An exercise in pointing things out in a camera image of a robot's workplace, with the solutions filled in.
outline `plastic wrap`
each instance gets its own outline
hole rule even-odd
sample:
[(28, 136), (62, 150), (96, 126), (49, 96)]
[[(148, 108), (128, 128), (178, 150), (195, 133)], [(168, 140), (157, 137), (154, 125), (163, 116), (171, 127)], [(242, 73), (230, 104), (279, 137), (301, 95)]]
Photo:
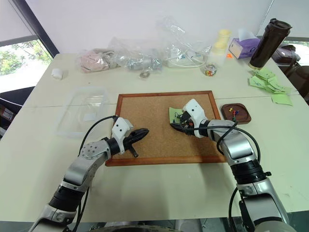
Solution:
[(76, 63), (84, 73), (113, 69), (117, 67), (117, 63), (112, 60), (114, 54), (114, 51), (107, 49), (83, 51), (76, 59)]
[(113, 61), (129, 70), (141, 73), (162, 70), (162, 60), (158, 41), (150, 40), (120, 40), (113, 38), (109, 48), (115, 51)]
[(173, 17), (166, 16), (158, 21), (157, 29), (165, 44), (162, 59), (166, 66), (197, 68), (205, 64), (211, 46), (190, 37)]

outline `tissue box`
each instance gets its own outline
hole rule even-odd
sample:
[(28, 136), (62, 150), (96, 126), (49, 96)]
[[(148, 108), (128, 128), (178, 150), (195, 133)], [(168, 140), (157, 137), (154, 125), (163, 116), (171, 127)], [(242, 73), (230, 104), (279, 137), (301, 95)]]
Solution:
[(251, 57), (259, 43), (260, 39), (258, 38), (242, 41), (239, 41), (239, 38), (234, 38), (229, 50), (237, 59)]

